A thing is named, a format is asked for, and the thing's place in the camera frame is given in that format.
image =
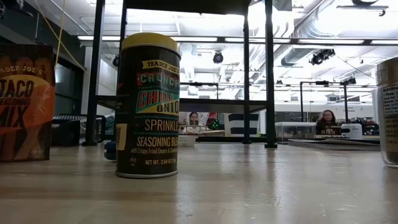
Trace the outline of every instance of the jar lid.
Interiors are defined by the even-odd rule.
[[[126,50],[130,47],[138,47],[146,45],[162,47],[171,50],[181,58],[178,52],[178,43],[176,43],[176,41],[174,41],[173,39],[171,39],[166,35],[150,33],[150,32],[136,33],[126,37],[122,42],[121,51]]]

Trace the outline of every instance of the white ceiling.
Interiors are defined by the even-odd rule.
[[[26,0],[35,6],[35,0]],[[294,12],[275,11],[274,34],[278,37],[287,37],[294,31],[293,20],[297,22],[311,7],[320,0],[301,0],[304,9],[295,9]],[[350,0],[336,0],[342,6],[352,5]],[[62,12],[56,6],[62,7],[63,0],[37,0],[44,14],[53,22],[61,25]],[[106,0],[104,35],[119,35],[122,0]],[[387,14],[379,17],[379,11],[340,10],[338,14],[330,15],[326,27],[333,29],[335,26],[341,29],[338,37],[398,37],[398,1],[380,0],[379,6],[388,5]],[[92,35],[95,21],[95,0],[66,0],[65,12],[72,18],[65,18],[64,29],[71,35]],[[262,7],[251,6],[249,10],[250,35],[264,36],[265,15]],[[199,15],[192,13],[154,12],[143,10],[128,10],[127,34],[135,32],[159,32],[165,35],[189,35],[189,36],[243,36],[242,16]],[[194,56],[194,70],[197,82],[211,78],[205,78],[204,74],[212,74],[212,77],[220,75],[222,65],[237,65],[232,70],[226,71],[226,76],[231,76],[234,71],[243,69],[243,44],[198,44],[198,55]],[[356,76],[361,84],[374,85],[373,65],[387,58],[398,56],[398,47],[342,47],[336,46],[336,56],[321,65],[308,63],[311,55],[304,57],[296,65],[296,68],[275,67],[275,79],[281,79],[284,83],[299,83],[302,80],[340,80],[345,75]],[[214,64],[213,54],[216,50],[224,55],[223,64]],[[103,46],[103,52],[111,58],[118,53],[118,43],[108,42]],[[253,59],[252,63],[262,64],[261,57]],[[237,83],[242,77],[234,77]],[[262,96],[264,88],[254,88],[253,92]]]

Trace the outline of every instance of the wire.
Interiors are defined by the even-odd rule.
[[[362,74],[364,74],[364,75],[366,75],[366,76],[368,76],[368,77],[371,77],[371,78],[375,79],[375,78],[372,77],[371,75],[368,75],[368,74],[362,72],[361,70],[359,70],[358,68],[352,66],[352,64],[350,64],[350,63],[348,63],[347,61],[343,60],[343,59],[340,58],[339,56],[336,55],[336,57],[337,57],[338,59],[342,60],[342,61],[343,61],[344,63],[346,63],[347,65],[351,66],[353,69],[358,70],[358,71],[360,71]]]
[[[60,38],[58,40],[58,48],[57,48],[57,54],[55,56],[55,66],[58,65],[58,58],[60,56],[60,48],[61,48],[61,40],[62,40],[62,30],[63,30],[63,25],[64,25],[64,18],[65,18],[65,3],[67,0],[63,0],[62,3],[62,21],[61,21],[61,29],[60,29]]]
[[[72,58],[72,60],[86,73],[89,75],[89,73],[86,71],[86,69],[80,65],[80,63],[74,58],[74,56],[69,52],[69,50],[65,47],[65,45],[62,43],[61,39],[59,38],[59,36],[55,33],[54,29],[52,28],[52,26],[50,25],[49,21],[47,20],[47,18],[44,16],[44,13],[42,11],[42,9],[40,8],[39,4],[37,3],[37,0],[35,0],[36,6],[39,9],[40,14],[42,15],[42,17],[44,18],[44,21],[47,23],[47,25],[49,26],[50,30],[52,31],[52,33],[54,34],[54,36],[57,38],[57,40],[59,41],[59,44],[61,44],[61,46],[65,49],[65,51],[68,53],[68,55]]]

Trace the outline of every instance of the glass jar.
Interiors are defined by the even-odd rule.
[[[398,58],[377,65],[376,83],[381,155],[385,165],[398,168]]]

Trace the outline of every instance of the jar label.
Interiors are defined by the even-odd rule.
[[[398,85],[382,89],[387,151],[398,151]]]

